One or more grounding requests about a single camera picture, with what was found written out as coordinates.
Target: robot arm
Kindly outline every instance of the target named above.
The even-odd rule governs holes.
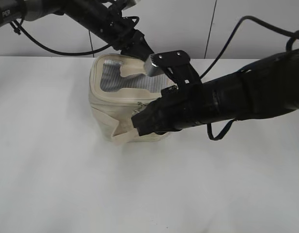
[[[103,3],[112,2],[107,8]],[[0,0],[0,27],[18,18],[34,21],[48,14],[66,14],[115,50],[146,60],[154,52],[144,35],[134,29],[138,17],[122,17],[121,11],[139,0]]]
[[[273,55],[206,83],[184,51],[151,59],[170,70],[176,86],[163,90],[161,98],[132,117],[140,136],[208,125],[210,138],[220,140],[236,120],[273,118],[299,109],[299,50]],[[211,123],[224,120],[231,121],[213,137]]]

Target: white tabletop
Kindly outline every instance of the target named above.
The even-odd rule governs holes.
[[[93,61],[0,57],[0,233],[299,233],[299,111],[219,142],[197,127],[115,146],[91,115]]]

